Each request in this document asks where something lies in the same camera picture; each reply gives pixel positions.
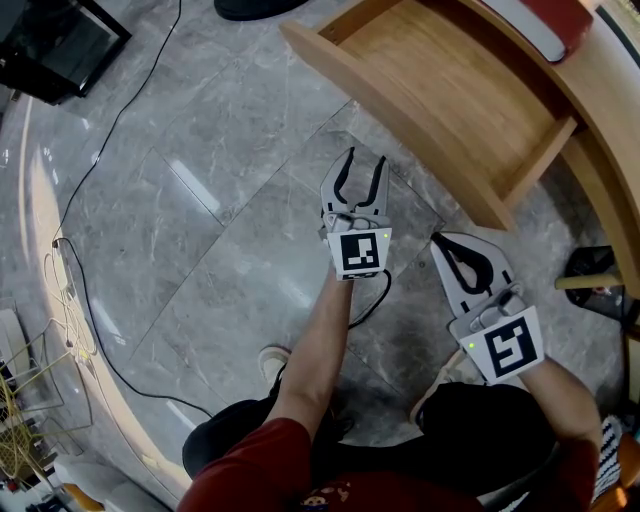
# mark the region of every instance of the printed design on shirt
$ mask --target printed design on shirt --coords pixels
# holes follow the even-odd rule
[[[314,489],[304,500],[300,502],[300,509],[312,512],[329,510],[331,501],[336,498],[342,503],[349,498],[350,482],[331,482],[330,486]]]

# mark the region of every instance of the person's arm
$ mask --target person's arm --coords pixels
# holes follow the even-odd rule
[[[588,440],[602,446],[602,425],[591,392],[577,377],[547,358],[520,374],[559,441]]]
[[[333,266],[311,317],[282,374],[280,391],[265,423],[291,418],[315,437],[340,373],[347,344],[353,281],[337,281]]]

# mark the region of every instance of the black shoe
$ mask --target black shoe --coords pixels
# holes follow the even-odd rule
[[[214,0],[213,5],[225,20],[252,21],[271,18],[301,6],[307,0]]]

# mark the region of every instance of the wooden desk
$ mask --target wooden desk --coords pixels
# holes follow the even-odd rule
[[[359,0],[281,30],[478,225],[514,229],[511,209],[562,153],[640,298],[640,69],[598,16],[559,65],[479,0]]]

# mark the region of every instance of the white sneaker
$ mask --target white sneaker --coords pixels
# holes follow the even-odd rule
[[[422,404],[424,404],[426,400],[436,392],[440,384],[448,384],[451,382],[462,382],[464,384],[480,386],[485,383],[478,367],[462,349],[458,349],[458,351],[453,354],[449,361],[447,361],[447,363],[440,369],[436,376],[436,380],[433,381],[431,387],[427,389],[424,396],[418,400],[418,403],[416,403],[416,405],[413,406],[413,409],[411,409],[409,421],[411,423],[416,423],[416,418],[418,416],[418,412],[420,412]]]
[[[258,366],[269,389],[273,387],[282,367],[287,364],[291,352],[282,347],[265,347],[258,354]]]

